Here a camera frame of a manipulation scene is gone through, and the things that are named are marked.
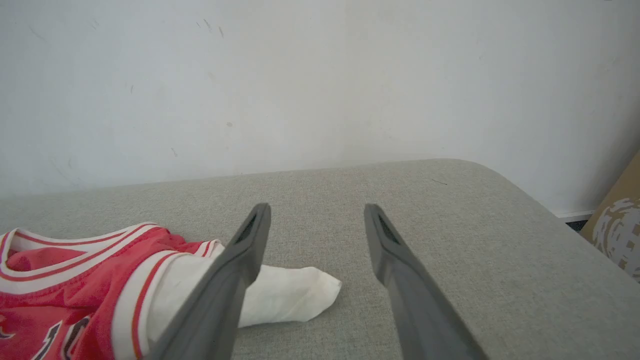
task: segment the gray fabric surface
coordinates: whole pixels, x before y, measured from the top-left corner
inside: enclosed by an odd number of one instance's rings
[[[343,281],[309,323],[239,331],[236,359],[401,357],[363,207],[382,206],[492,359],[638,359],[640,286],[515,185],[459,160],[384,163],[0,200],[0,231],[96,236],[154,221],[227,241],[257,202],[264,262]]]

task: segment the red stripe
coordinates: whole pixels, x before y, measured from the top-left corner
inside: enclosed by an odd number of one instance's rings
[[[210,244],[211,244],[211,242],[210,242],[210,241],[207,241],[207,247],[206,247],[206,248],[204,248],[204,254],[202,254],[202,257],[203,257],[203,258],[206,258],[206,257],[207,257],[207,251],[209,251],[209,245],[210,245]]]
[[[82,241],[82,242],[79,242],[79,243],[60,243],[60,242],[54,242],[54,241],[40,240],[40,239],[36,239],[36,238],[34,238],[32,236],[21,234],[21,233],[15,233],[15,235],[19,236],[19,237],[21,237],[23,239],[27,239],[29,241],[33,241],[35,243],[40,243],[40,244],[44,244],[44,245],[69,246],[69,245],[84,245],[84,244],[99,243],[100,241],[113,239],[113,238],[115,238],[117,236],[120,236],[120,235],[122,235],[124,233],[125,233],[125,231],[123,231],[123,232],[121,232],[119,234],[107,236],[106,238],[101,238],[101,239],[98,239],[98,240]]]
[[[56,270],[51,270],[50,272],[46,272],[43,274],[38,274],[38,275],[32,275],[32,276],[25,276],[25,277],[15,277],[15,276],[10,276],[10,275],[6,275],[4,273],[2,273],[2,270],[0,269],[0,277],[2,277],[3,279],[7,279],[7,280],[11,280],[11,281],[29,281],[29,280],[35,280],[35,279],[41,279],[43,277],[47,277],[50,275],[54,275],[57,274],[59,272],[63,272],[65,270],[68,270],[70,268],[73,268],[77,265],[80,265],[82,263],[85,263],[93,258],[95,258],[96,256],[99,256],[100,254],[104,253],[105,251],[108,251],[109,249],[113,248],[114,246],[118,245],[119,243],[123,242],[126,238],[130,237],[131,235],[133,235],[136,231],[142,229],[143,227],[148,226],[148,224],[145,225],[140,225],[138,226],[134,231],[131,231],[129,234],[125,235],[122,239],[114,242],[113,244],[109,245],[108,247],[96,252],[95,254],[88,256],[87,258],[84,258],[80,261],[77,261],[73,264],[69,264],[67,266],[63,266],[59,269]],[[144,233],[148,233],[149,231],[153,230],[153,229],[157,229],[159,226],[154,226],[151,229],[145,231]],[[5,240],[7,238],[8,234],[4,236],[3,241],[2,241],[2,245],[0,246],[0,254],[4,254],[4,245],[6,244]]]
[[[140,295],[138,295],[138,301],[136,302],[136,309],[133,312],[133,321],[131,323],[131,336],[133,339],[133,351],[136,354],[136,358],[139,359],[142,357],[142,351],[140,350],[140,339],[138,339],[138,322],[140,320],[140,313],[142,312],[142,303],[145,300],[145,296],[147,295],[147,291],[149,290],[149,286],[151,286],[151,281],[153,281],[156,272],[160,268],[160,265],[171,255],[176,254],[173,252],[171,254],[167,254],[163,256],[158,262],[154,265],[153,269],[149,273],[147,280],[145,281],[145,285],[142,287],[140,291]]]

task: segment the red and white shirt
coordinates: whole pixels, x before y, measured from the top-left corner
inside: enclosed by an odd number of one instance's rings
[[[141,358],[167,268],[189,263],[183,257],[208,258],[199,263],[209,266],[222,249],[153,223],[77,240],[10,231],[0,243],[0,357]]]

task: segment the white fabric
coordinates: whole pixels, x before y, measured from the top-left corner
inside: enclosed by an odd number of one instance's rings
[[[163,274],[151,302],[147,336],[155,343],[198,281],[223,250],[211,258],[181,256]],[[342,282],[316,268],[285,269],[262,265],[244,294],[238,327],[272,322],[306,322],[333,304]]]

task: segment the red fabric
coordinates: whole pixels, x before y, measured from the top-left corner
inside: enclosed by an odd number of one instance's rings
[[[155,227],[116,254],[61,284],[33,293],[0,292],[0,357],[31,359],[50,342],[45,359],[64,359],[65,336],[89,316],[71,351],[72,359],[112,359],[111,321],[118,296],[133,271],[149,256],[162,250],[194,253],[201,243]],[[34,270],[78,256],[75,250],[45,248],[13,254],[13,270]],[[49,340],[52,328],[57,333]]]

